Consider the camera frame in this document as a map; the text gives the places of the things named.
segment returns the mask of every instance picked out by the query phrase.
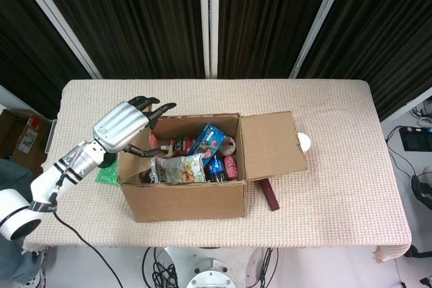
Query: box flap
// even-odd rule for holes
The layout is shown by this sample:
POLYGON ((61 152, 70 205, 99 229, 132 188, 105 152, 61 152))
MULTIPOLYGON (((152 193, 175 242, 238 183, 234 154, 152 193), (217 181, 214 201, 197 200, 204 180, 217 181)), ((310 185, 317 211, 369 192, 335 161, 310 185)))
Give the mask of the box flap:
POLYGON ((290 111, 241 117, 246 180, 307 170, 290 111))

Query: robotic hand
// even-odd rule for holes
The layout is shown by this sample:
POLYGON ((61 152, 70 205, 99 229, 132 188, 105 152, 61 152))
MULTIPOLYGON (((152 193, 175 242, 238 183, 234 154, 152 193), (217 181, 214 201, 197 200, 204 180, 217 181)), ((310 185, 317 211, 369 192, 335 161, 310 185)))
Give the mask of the robotic hand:
POLYGON ((144 128, 155 128, 158 118, 176 106, 169 103, 155 111, 143 112, 157 103, 160 101, 156 98, 137 96, 114 107, 94 125, 93 140, 79 143, 32 182, 33 201, 30 205, 17 191, 1 190, 0 233, 8 240, 30 234, 48 212, 57 210, 57 199, 96 167, 111 165, 119 151, 138 156, 157 154, 158 150, 142 151, 130 144, 144 128))

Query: cardboard box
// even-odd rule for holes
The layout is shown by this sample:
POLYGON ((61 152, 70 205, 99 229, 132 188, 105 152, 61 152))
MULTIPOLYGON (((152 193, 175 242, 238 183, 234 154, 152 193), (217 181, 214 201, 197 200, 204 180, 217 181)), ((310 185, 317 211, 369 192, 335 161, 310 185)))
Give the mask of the cardboard box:
POLYGON ((47 159, 45 145, 50 130, 46 119, 25 111, 4 110, 0 115, 0 158, 29 168, 35 177, 47 159))
MULTIPOLYGON (((118 181, 136 222, 244 217, 246 181, 307 170, 289 111, 247 117, 239 114, 162 117, 153 133, 161 140, 197 137, 207 123, 235 139, 238 180, 145 184, 141 183, 140 173, 150 169, 150 159, 121 152, 118 181)), ((133 145, 149 149, 150 131, 138 136, 133 145)))

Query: white floor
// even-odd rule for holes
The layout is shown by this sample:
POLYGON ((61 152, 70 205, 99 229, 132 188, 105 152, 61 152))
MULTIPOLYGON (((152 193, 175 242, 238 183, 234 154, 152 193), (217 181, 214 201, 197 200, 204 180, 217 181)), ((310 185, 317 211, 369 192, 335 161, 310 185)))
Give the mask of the white floor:
MULTIPOLYGON (((404 115, 396 125, 415 125, 415 119, 404 115)), ((393 128, 383 129, 385 136, 393 128)), ((432 153, 404 152, 399 133, 389 145, 405 156, 419 174, 432 163, 432 153)), ((412 174, 410 167, 396 157, 398 165, 412 174)), ((415 200, 410 191, 409 178, 396 168, 396 179, 412 230, 413 244, 420 251, 432 250, 432 211, 415 200)), ((372 259, 374 247, 282 249, 279 265, 270 288, 275 287, 343 287, 343 288, 399 288, 400 281, 407 288, 425 288, 419 279, 432 275, 432 258, 398 258, 384 264, 372 259)), ((142 255, 145 248, 101 248, 108 262, 118 273, 125 288, 145 287, 141 276, 142 255)), ((100 259, 88 248, 60 247, 51 249, 46 263, 47 288, 117 287, 112 274, 100 259)), ((151 264, 146 266, 151 276, 151 264)), ((246 284, 255 281, 252 268, 247 273, 246 284)), ((0 287, 17 287, 0 282, 0 287)))

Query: beige tablecloth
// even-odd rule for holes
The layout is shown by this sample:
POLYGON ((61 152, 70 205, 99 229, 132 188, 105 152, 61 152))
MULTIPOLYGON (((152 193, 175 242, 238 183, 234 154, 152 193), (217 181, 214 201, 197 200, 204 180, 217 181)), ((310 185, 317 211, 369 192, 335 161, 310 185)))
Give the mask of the beige tablecloth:
MULTIPOLYGON (((118 187, 93 171, 59 202, 58 214, 98 246, 378 246, 377 261, 401 256, 411 242, 385 141, 367 83, 358 80, 78 80, 63 90, 44 169, 82 140, 122 100, 176 102, 172 115, 290 110, 311 137, 309 170, 271 183, 280 210, 270 212, 255 183, 246 218, 138 224, 118 187)), ((82 245, 49 215, 26 247, 82 245)))

